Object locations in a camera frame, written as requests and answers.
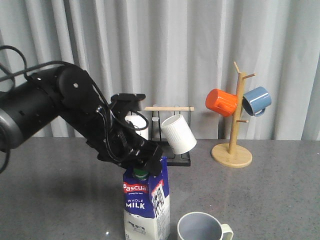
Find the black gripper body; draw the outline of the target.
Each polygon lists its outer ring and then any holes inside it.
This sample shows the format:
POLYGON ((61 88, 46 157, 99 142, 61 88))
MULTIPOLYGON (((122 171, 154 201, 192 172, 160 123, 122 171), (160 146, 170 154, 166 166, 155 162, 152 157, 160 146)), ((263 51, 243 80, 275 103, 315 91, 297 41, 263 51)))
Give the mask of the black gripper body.
MULTIPOLYGON (((134 125, 125 120, 130 127, 134 125)), ((105 130, 105 122, 98 117, 89 123, 86 134, 87 144, 98 151, 98 159, 114 163, 122 168, 136 168, 158 176, 162 171, 163 150, 154 141, 138 135, 137 129, 131 130, 114 122, 112 128, 105 130)))

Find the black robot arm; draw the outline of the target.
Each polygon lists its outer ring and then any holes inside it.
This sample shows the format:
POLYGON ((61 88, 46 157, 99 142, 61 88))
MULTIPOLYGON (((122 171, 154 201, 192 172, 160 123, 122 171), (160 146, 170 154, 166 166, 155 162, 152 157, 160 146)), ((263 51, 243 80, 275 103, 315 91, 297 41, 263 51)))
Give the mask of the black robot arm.
POLYGON ((136 133, 125 120, 138 113, 146 96, 118 93, 106 102, 89 74, 73 65, 41 70, 0 94, 0 149, 8 153, 62 117, 98 153, 98 159, 157 176, 162 171, 160 146, 136 133))

